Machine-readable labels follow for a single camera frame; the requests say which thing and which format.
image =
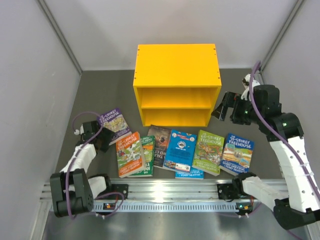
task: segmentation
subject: white wall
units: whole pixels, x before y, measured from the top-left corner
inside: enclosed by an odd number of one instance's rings
[[[320,1],[307,0],[263,76],[280,89],[284,112],[295,113],[304,131],[306,153],[320,185]]]
[[[138,44],[215,43],[221,68],[262,58],[294,0],[46,0],[84,70],[134,69]]]
[[[31,233],[55,170],[79,74],[35,0],[0,8],[0,238]]]

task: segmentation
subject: green book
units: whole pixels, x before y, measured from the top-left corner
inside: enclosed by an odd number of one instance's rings
[[[154,174],[155,136],[141,137],[142,149],[145,158],[145,170],[138,171],[128,177],[152,177]]]
[[[208,174],[220,174],[220,160],[225,138],[200,130],[196,141],[192,167]]]

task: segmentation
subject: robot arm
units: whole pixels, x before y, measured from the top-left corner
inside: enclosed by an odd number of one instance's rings
[[[250,76],[247,75],[242,81],[245,87],[249,86],[249,78]],[[300,121],[292,113],[282,113],[278,88],[273,85],[259,85],[255,80],[253,86],[255,86],[254,99],[261,115],[296,150],[303,165],[299,163],[292,151],[259,120],[249,98],[248,87],[243,94],[226,92],[222,103],[212,112],[212,115],[224,121],[227,109],[233,108],[230,116],[233,123],[258,124],[259,130],[266,135],[279,160],[289,197],[263,183],[253,173],[236,176],[232,180],[235,191],[239,196],[250,195],[260,200],[273,211],[279,224],[286,230],[314,223],[320,220],[320,203],[302,168],[306,167],[310,173],[308,177],[311,177],[315,184],[305,151],[304,133]]]
[[[74,153],[72,155],[72,158],[69,160],[67,165],[60,171],[60,173],[67,173],[68,167],[70,166],[72,159],[76,157],[77,152],[83,145],[76,146],[74,149]],[[82,148],[78,156],[76,157],[73,165],[71,166],[70,171],[74,172],[76,169],[83,169],[85,173],[87,173],[89,165],[91,164],[92,160],[96,157],[97,152],[95,149],[94,144],[87,144]],[[106,190],[107,185],[105,178],[103,176],[96,176],[93,178],[88,179],[88,183],[90,186],[90,189],[92,191],[93,199],[95,199],[99,193]],[[69,186],[69,191],[75,192],[75,186],[74,184],[71,184]]]
[[[90,179],[86,176],[98,151],[106,152],[114,135],[114,132],[107,128],[103,128],[98,134],[99,128],[97,121],[83,123],[79,131],[80,141],[76,144],[72,158],[60,172],[50,177],[53,211],[57,217],[68,216],[67,191],[72,214],[90,212],[98,194],[111,191],[111,182],[106,174]],[[66,179],[71,164],[69,178]]]

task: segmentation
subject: children's book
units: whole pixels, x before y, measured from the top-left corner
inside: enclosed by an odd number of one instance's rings
[[[232,175],[249,172],[255,143],[229,133],[225,141],[220,169]]]
[[[103,125],[105,128],[114,132],[114,136],[109,145],[132,134],[119,108],[108,111],[96,119],[100,126]]]
[[[199,169],[195,169],[191,167],[190,173],[187,172],[175,172],[175,178],[176,179],[204,179],[204,171],[201,171]]]
[[[200,130],[196,142],[192,167],[208,174],[220,174],[220,160],[225,138]]]
[[[172,130],[163,168],[189,173],[194,158],[197,135]]]
[[[117,141],[115,148],[120,178],[146,169],[144,151],[137,131]]]
[[[153,166],[157,168],[164,167],[165,156],[170,140],[171,129],[151,125],[148,136],[155,137],[154,143],[154,162]]]
[[[155,136],[141,137],[141,144],[145,158],[145,170],[138,171],[128,177],[151,177],[154,173]]]

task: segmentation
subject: gray table surface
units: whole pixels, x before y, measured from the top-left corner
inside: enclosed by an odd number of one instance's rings
[[[250,69],[221,69],[222,88],[217,101],[218,105],[226,91],[242,93],[244,87],[242,78],[250,72]],[[105,113],[116,107],[120,108],[132,132],[138,131],[141,136],[148,133],[148,127],[143,127],[140,119],[138,106],[133,90],[133,70],[111,70],[111,71],[85,71],[81,76],[78,91],[73,104],[70,121],[65,133],[56,171],[60,171],[70,160],[78,137],[72,130],[73,118],[84,111]],[[277,157],[266,137],[259,131],[258,126],[252,124],[236,125],[230,122],[229,116],[232,110],[229,109],[225,121],[211,118],[208,127],[173,127],[178,131],[190,134],[198,134],[199,130],[205,130],[219,136],[227,136],[233,133],[255,142],[250,171],[262,179],[281,179],[281,172]],[[80,117],[75,126],[80,127],[82,122],[92,121],[93,115]],[[155,167],[154,179],[173,179],[175,172]],[[100,152],[92,161],[87,174],[107,173],[110,178],[118,178],[118,165],[116,157],[116,146],[112,145],[106,153]],[[233,176],[221,171],[219,176],[205,173],[205,179],[230,179]]]
[[[242,78],[249,69],[221,69],[222,89],[218,103],[225,91],[243,92]],[[84,111],[104,113],[119,107],[133,132],[141,136],[148,133],[143,127],[133,91],[133,70],[121,71],[85,71],[82,74],[77,95],[74,101],[70,122],[64,137],[56,171],[61,170],[71,158],[78,137],[73,134],[71,121],[75,115]],[[83,116],[76,123],[92,121],[92,115]],[[197,134],[199,127],[175,127],[180,131]],[[268,144],[258,126],[235,125],[212,118],[205,131],[226,136],[228,133],[248,138],[255,142],[250,170],[262,179],[280,179],[276,155]],[[115,145],[106,153],[99,153],[89,167],[88,175],[107,173],[110,178],[118,178]],[[173,179],[175,173],[170,170],[154,168],[154,179]],[[205,174],[206,179],[231,179],[233,176],[221,171],[219,176]],[[295,239],[282,229],[272,212],[264,205],[249,219],[223,216],[217,213],[117,213],[102,220],[94,216],[78,216],[70,222],[68,217],[56,218],[49,214],[43,240],[291,240]],[[293,232],[301,239],[308,239],[304,227]]]

